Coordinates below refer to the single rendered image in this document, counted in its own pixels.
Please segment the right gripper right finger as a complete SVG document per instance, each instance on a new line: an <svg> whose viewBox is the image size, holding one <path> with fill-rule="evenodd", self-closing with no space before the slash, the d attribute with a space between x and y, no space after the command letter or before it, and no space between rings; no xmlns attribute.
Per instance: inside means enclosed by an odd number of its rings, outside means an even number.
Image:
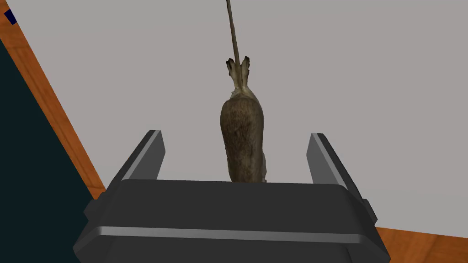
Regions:
<svg viewBox="0 0 468 263"><path fill-rule="evenodd" d="M323 133L310 135L306 157L314 184L338 184L347 189L357 200L363 200L357 186Z"/></svg>

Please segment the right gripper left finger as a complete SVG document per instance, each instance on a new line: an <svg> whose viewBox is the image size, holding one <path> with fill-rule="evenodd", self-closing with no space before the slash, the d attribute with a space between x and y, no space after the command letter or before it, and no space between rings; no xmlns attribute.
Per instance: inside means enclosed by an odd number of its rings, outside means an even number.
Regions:
<svg viewBox="0 0 468 263"><path fill-rule="evenodd" d="M149 130L109 184L109 190L127 179L157 179L165 155L160 130Z"/></svg>

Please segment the brown furry mouse toy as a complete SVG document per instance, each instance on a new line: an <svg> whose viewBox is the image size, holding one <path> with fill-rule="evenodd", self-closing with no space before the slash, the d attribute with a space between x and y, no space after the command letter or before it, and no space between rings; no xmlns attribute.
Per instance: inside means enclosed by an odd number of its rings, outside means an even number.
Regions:
<svg viewBox="0 0 468 263"><path fill-rule="evenodd" d="M248 87L250 58L239 60L239 51L230 0L226 0L234 58L226 61L234 91L224 102L220 113L220 128L227 155L227 167L232 182L265 183L266 157L263 151L264 113Z"/></svg>

